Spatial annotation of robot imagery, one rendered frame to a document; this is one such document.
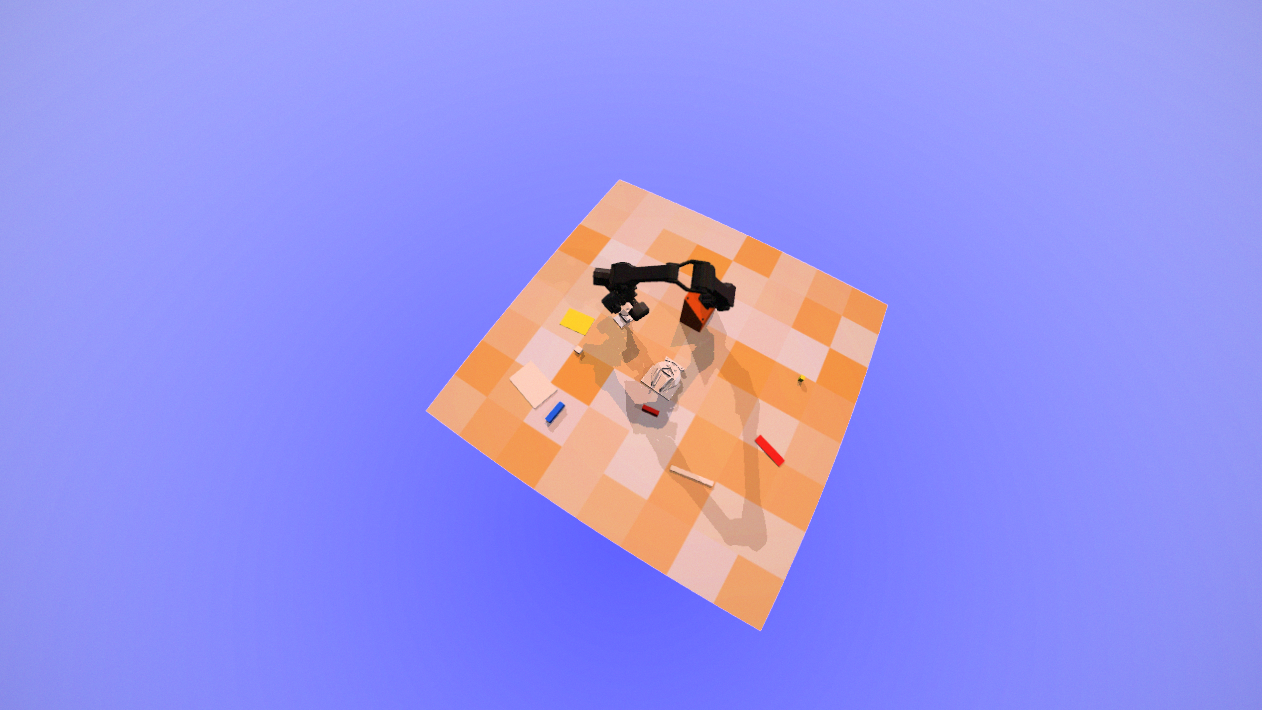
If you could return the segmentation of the beige flat bar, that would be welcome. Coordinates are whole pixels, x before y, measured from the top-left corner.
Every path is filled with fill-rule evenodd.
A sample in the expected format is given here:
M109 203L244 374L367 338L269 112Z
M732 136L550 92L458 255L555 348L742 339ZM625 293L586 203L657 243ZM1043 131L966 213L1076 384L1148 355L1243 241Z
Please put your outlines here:
M688 475L688 477L690 477L692 479L694 479L694 480L699 480L699 482L700 482L700 483L703 483L703 484L708 484L708 486L713 486L713 484L714 484L714 480L708 480L708 479L705 479L705 478L703 478L703 477L700 477L700 475L697 475L695 473L692 473L692 472L688 472L688 470L683 470L683 469L680 469L680 468L678 468L678 467L673 467L673 465L671 465L671 467L670 467L670 470L674 470L674 472L676 472L678 474L681 474L681 475Z

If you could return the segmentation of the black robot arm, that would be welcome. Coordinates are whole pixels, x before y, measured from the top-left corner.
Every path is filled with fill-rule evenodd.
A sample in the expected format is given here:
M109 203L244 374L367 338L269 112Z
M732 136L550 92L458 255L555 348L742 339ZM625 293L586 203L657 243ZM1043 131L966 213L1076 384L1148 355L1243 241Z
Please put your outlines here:
M678 279L678 272L681 266L687 264L693 264L692 270L692 285L687 288ZM687 260L681 264L656 265L656 266L644 266L636 267L627 262L611 264L611 269L596 269L593 271L593 286L608 286L612 288L612 293L608 293L601 299L602 304L610 313L617 314L626 304L623 296L617 293L621 290L623 293L631 291L639 282L670 282L676 284L685 293L700 294L698 300L708 310L709 306L717 309L717 311L729 311L734 306L734 293L736 286L733 282L721 282L719 277L716 277L716 269L711 262L699 260Z

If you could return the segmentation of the yellow flat plate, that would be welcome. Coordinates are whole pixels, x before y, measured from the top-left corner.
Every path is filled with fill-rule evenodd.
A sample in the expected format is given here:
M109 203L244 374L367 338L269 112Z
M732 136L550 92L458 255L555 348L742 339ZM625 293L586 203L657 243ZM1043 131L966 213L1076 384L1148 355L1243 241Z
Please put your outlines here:
M562 320L560 324L563 327L567 327L567 328L569 328L572 330L575 330L575 332L586 335L587 330L589 330L589 328L591 328L591 325L592 325L593 322L594 322L594 318L587 317L586 314L583 314L581 311L575 311L574 309L569 308L568 311L565 311L565 315L563 317L563 320Z

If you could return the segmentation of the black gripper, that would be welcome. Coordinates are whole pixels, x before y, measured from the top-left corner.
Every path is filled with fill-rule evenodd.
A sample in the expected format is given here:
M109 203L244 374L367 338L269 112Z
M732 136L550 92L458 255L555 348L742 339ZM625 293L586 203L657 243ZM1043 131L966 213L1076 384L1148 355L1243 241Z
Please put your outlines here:
M639 303L635 299L637 296L637 293L635 293L636 289L637 286L635 286L628 293L617 290L617 293L623 296L623 300L632 305L632 308L628 310L628 315L634 318L634 322L639 322L641 318L646 317L650 310L650 308L644 301Z

